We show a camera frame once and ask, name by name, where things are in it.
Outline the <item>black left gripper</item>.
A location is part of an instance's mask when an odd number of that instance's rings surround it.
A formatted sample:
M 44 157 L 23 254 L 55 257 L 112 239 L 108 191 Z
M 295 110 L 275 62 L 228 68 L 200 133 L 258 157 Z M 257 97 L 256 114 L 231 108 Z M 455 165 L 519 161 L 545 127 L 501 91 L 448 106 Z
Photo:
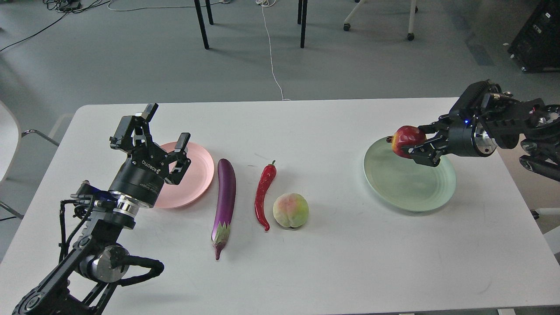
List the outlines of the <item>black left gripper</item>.
M 190 133 L 181 133 L 173 150 L 168 153 L 161 151 L 150 155 L 141 152 L 153 152 L 156 148 L 149 123 L 158 107 L 157 103 L 150 103 L 140 114 L 123 116 L 114 136 L 109 138 L 111 149 L 128 155 L 108 191 L 114 195 L 128 195 L 148 208 L 154 207 L 164 183 L 180 184 L 191 164 L 187 156 Z M 164 167 L 173 163 L 174 166 L 169 171 L 161 171 L 161 163 Z

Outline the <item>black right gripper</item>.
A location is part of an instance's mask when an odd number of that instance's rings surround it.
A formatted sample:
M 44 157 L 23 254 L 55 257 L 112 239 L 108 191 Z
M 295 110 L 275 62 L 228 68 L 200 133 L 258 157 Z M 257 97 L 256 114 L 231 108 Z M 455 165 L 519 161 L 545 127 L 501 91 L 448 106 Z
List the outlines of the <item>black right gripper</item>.
M 491 138 L 476 116 L 462 118 L 458 115 L 442 115 L 431 124 L 418 126 L 424 134 L 439 133 L 443 144 L 424 142 L 421 145 L 405 145 L 402 151 L 415 163 L 427 167 L 438 167 L 443 155 L 488 157 L 496 148 Z

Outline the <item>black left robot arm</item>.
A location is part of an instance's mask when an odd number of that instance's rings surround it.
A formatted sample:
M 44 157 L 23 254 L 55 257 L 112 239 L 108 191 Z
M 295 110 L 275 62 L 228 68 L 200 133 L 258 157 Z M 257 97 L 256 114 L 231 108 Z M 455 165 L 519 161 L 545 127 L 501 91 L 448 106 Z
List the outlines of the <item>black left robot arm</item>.
M 141 208 L 154 207 L 165 184 L 178 185 L 191 164 L 190 133 L 181 133 L 172 151 L 154 142 L 149 124 L 158 104 L 142 113 L 123 116 L 110 137 L 110 147 L 125 152 L 109 189 L 84 181 L 60 202 L 59 221 L 73 205 L 80 223 L 66 235 L 61 230 L 58 265 L 16 305 L 14 315 L 100 315 L 118 286 L 158 277 L 164 264 L 134 256 L 118 243 L 124 229 L 133 229 Z

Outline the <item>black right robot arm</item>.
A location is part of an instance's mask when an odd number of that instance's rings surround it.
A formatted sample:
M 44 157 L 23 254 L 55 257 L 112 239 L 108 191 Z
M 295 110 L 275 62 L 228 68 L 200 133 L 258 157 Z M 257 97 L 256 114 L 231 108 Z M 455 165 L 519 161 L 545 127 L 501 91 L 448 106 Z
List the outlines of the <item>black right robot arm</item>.
M 559 106 L 540 98 L 519 101 L 499 84 L 482 80 L 470 84 L 451 107 L 418 131 L 432 138 L 396 145 L 398 155 L 436 167 L 444 155 L 487 157 L 496 148 L 521 146 L 521 166 L 559 181 Z

